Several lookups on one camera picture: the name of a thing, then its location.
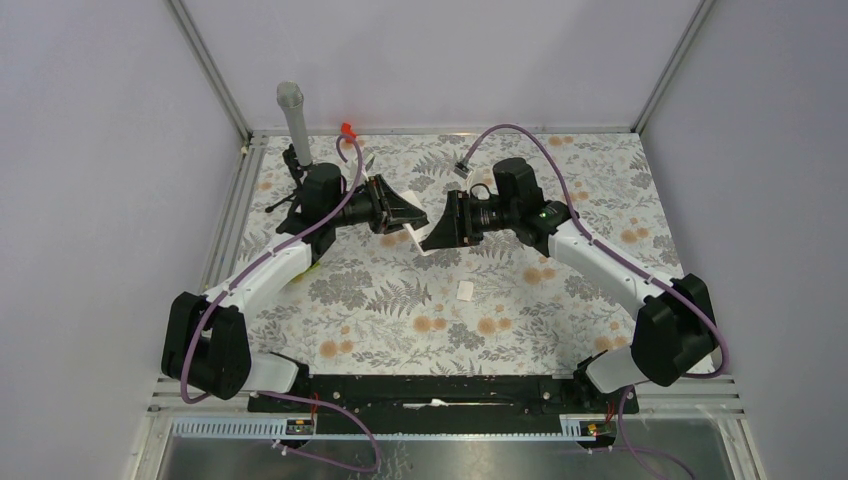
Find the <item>white battery cover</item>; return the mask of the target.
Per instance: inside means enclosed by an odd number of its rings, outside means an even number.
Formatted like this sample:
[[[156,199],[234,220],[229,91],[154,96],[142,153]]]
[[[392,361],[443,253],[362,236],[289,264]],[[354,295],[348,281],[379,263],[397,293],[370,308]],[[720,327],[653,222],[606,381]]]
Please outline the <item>white battery cover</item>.
[[[470,281],[459,281],[457,284],[456,298],[459,301],[470,302],[473,299],[474,283]]]

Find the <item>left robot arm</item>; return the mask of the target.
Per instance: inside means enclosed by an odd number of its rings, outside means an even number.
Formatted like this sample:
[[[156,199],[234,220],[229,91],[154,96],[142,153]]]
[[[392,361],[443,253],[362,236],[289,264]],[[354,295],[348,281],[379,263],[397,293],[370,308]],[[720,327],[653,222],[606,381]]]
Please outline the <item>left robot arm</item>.
[[[229,400],[242,390],[272,391],[288,411],[309,401],[300,365],[282,354],[257,353],[248,324],[293,279],[331,248],[341,227],[365,224],[377,235],[427,225],[426,213],[360,166],[347,181],[331,163],[314,164],[297,180],[295,209],[248,265],[202,294],[184,292],[171,305],[163,373],[178,381],[187,404],[210,396]]]

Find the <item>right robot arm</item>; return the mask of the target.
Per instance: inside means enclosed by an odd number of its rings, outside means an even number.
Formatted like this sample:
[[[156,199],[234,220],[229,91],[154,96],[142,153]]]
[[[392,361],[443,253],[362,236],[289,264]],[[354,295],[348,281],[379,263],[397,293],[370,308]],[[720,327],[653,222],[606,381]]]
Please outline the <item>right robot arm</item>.
[[[476,246],[487,232],[510,230],[522,244],[599,284],[631,315],[635,330],[628,346],[576,368],[573,396],[579,407],[597,412],[628,385],[667,387],[719,348],[709,292],[700,278],[653,273],[605,245],[580,228],[578,215],[566,204],[545,199],[533,168],[522,158],[496,163],[493,176],[496,191],[484,199],[449,191],[440,220],[420,247]]]

